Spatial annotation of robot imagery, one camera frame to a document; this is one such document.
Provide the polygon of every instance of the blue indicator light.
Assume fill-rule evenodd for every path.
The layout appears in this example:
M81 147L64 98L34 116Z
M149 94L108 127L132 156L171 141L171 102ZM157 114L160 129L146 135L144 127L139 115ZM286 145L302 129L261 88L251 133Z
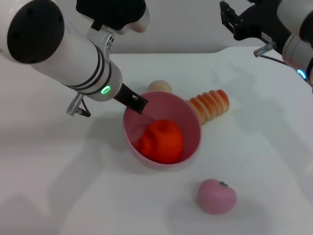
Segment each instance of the blue indicator light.
M304 79L307 79L307 76L305 75L305 73L302 70L298 70L298 74Z

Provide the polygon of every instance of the pink peach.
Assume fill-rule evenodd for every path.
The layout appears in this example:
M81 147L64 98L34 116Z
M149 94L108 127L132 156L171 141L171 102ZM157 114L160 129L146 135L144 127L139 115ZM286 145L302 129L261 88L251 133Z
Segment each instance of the pink peach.
M224 214L234 208L237 202L235 190L218 180L204 181L198 192L200 207L209 214Z

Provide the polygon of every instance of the green stem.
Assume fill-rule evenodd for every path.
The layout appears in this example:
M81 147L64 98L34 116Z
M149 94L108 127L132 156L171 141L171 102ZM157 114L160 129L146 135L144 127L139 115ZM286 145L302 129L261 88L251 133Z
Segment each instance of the green stem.
M225 184L225 182L220 182L220 185L223 185L225 187L228 187L228 184Z

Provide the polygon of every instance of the orange plastic fruit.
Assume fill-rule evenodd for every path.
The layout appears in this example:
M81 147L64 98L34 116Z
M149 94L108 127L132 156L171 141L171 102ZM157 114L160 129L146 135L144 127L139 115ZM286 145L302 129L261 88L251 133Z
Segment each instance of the orange plastic fruit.
M183 134L172 120L155 121L146 128L134 147L156 163L175 164L182 158Z

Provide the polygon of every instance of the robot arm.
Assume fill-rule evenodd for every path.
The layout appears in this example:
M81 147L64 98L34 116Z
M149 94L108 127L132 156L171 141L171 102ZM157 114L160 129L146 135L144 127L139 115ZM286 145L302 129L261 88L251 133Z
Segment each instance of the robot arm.
M0 53L5 58L29 64L35 70L57 80L79 94L68 112L79 113L83 96L96 101L112 98L138 113L148 102L123 84L119 68L110 61L114 33L129 29L144 31L149 25L149 11L144 0L133 0L136 14L118 7L126 0L78 0L77 9L94 19L87 36L80 34L63 17L52 0L2 0L0 7ZM129 14L126 19L103 16L103 9Z
M222 23L234 39L259 38L267 45L254 52L258 57L274 49L301 77L313 83L313 1L248 0L254 3L241 15L220 3Z

